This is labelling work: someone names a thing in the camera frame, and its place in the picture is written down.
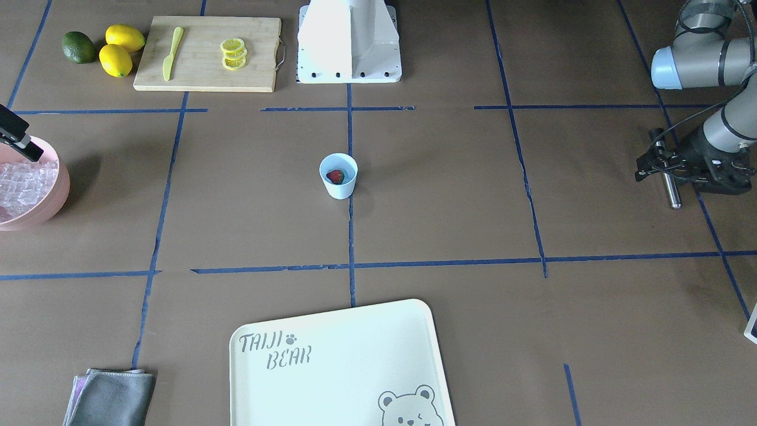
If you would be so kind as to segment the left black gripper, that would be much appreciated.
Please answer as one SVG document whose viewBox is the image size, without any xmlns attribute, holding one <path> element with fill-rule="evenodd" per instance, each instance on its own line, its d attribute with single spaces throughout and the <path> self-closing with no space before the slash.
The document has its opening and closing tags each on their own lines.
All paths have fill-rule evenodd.
<svg viewBox="0 0 757 426">
<path fill-rule="evenodd" d="M 755 168 L 750 165 L 748 147 L 738 147 L 735 153 L 722 151 L 699 129 L 684 137 L 678 148 L 666 149 L 664 133 L 661 128 L 649 132 L 652 144 L 636 159 L 636 181 L 664 173 L 699 192 L 738 196 L 751 191 Z"/>
</svg>

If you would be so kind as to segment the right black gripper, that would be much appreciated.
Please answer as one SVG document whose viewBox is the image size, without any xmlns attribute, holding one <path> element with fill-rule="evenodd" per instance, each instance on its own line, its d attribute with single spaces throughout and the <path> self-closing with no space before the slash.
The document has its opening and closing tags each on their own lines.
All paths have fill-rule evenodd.
<svg viewBox="0 0 757 426">
<path fill-rule="evenodd" d="M 40 161 L 44 150 L 33 143 L 27 136 L 29 124 L 5 105 L 0 105 L 1 110 L 1 137 L 6 143 L 16 143 L 17 151 L 30 162 Z"/>
</svg>

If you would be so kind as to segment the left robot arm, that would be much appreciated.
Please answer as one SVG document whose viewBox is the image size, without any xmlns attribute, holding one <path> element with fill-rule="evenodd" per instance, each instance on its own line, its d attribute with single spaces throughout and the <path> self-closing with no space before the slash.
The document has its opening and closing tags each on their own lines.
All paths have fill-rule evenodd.
<svg viewBox="0 0 757 426">
<path fill-rule="evenodd" d="M 635 180 L 662 173 L 700 192 L 738 196 L 752 189 L 755 168 L 755 26 L 746 1 L 688 1 L 678 14 L 670 46 L 652 58 L 655 88 L 682 90 L 735 86 L 709 108 L 711 116 L 665 148 L 666 131 L 651 130 L 651 145 L 636 159 Z"/>
</svg>

